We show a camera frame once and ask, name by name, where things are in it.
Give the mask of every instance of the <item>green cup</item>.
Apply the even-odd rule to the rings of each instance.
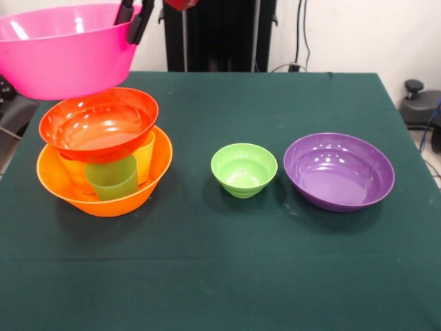
[[[228,193],[237,198],[258,194],[276,176],[277,160],[268,150],[250,143],[221,148],[212,158],[212,172]]]
[[[136,159],[130,155],[108,163],[88,163],[85,178],[101,201],[115,200],[138,190]]]

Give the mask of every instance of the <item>orange cup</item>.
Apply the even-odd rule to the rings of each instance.
[[[84,194],[94,194],[94,189],[85,178],[85,162],[74,161],[57,153],[61,164],[65,168],[70,180]]]

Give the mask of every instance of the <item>cable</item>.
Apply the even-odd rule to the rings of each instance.
[[[427,129],[427,126],[414,125],[414,126],[406,126],[406,128],[411,131],[425,131]]]
[[[308,38],[306,37],[306,9],[308,6],[308,0],[305,0],[305,9],[303,10],[303,39],[305,40],[306,49],[308,50],[308,55],[306,58],[306,70],[308,70],[308,63],[309,63],[309,57],[311,56],[311,50],[309,49],[308,45]]]
[[[20,136],[17,136],[15,133],[13,133],[9,130],[6,130],[5,128],[2,128],[1,126],[0,126],[0,131],[3,131],[4,133],[9,134],[11,137],[15,138],[16,140],[19,140],[19,141],[21,140]]]
[[[304,66],[302,66],[301,64],[298,64],[298,63],[296,63],[296,62],[291,62],[291,63],[285,63],[285,64],[282,64],[281,66],[278,66],[276,69],[273,69],[272,72],[275,72],[275,71],[279,70],[280,68],[283,68],[283,67],[286,67],[286,66],[299,66],[299,67],[301,67],[305,72],[308,72],[308,70],[307,70]]]
[[[300,50],[300,12],[302,10],[302,1],[298,0],[298,7],[297,7],[297,38],[296,38],[296,59],[294,62],[298,61],[298,51]]]
[[[432,170],[435,172],[434,177],[439,177],[441,178],[441,174],[438,172],[438,170],[436,170],[436,168],[432,165],[432,163],[428,162],[427,160],[424,160],[424,162],[426,162],[430,168],[432,168]]]
[[[427,124],[426,130],[424,130],[424,134],[422,135],[422,140],[421,140],[421,144],[420,144],[420,153],[422,153],[426,147],[427,132],[429,131],[429,128],[432,125],[433,121],[435,121],[436,117],[440,113],[440,108],[441,108],[441,100],[438,102],[438,105],[437,105],[435,111],[432,114],[432,117],[430,118],[430,120]]]

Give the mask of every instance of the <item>white wall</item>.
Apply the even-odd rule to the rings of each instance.
[[[42,8],[68,6],[82,3],[120,3],[119,0],[0,0],[0,15],[16,14]],[[146,33],[136,51],[133,70],[167,71],[164,23],[158,24],[162,1],[155,0],[155,7]]]
[[[119,2],[0,0],[0,14],[109,1]],[[273,29],[269,69],[294,60],[297,5],[297,0],[278,0],[279,27]],[[160,9],[161,0],[156,0],[133,70],[167,70],[164,27],[157,24]],[[395,103],[404,95],[408,78],[441,88],[440,12],[440,0],[309,0],[309,70],[378,72]],[[304,60],[303,47],[300,62]]]

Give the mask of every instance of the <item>plastic bowl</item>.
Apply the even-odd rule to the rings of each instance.
[[[127,214],[143,205],[172,162],[172,143],[156,126],[153,128],[156,142],[149,180],[138,192],[116,200],[99,201],[96,195],[84,194],[71,182],[61,165],[57,150],[46,145],[37,161],[37,175],[43,187],[54,196],[67,201],[80,210],[98,217],[116,217]]]
[[[72,160],[110,162],[132,154],[156,123],[155,100],[131,88],[65,100],[41,119],[41,138]]]
[[[212,158],[212,172],[236,198],[258,194],[276,176],[277,160],[268,150],[250,143],[221,148]]]
[[[0,18],[0,72],[31,99],[73,99],[128,76],[136,45],[118,3],[66,6]],[[140,6],[135,6],[138,13]]]
[[[287,149],[285,172],[318,207],[352,212],[383,200],[395,174],[386,156],[359,138],[338,133],[303,137]]]

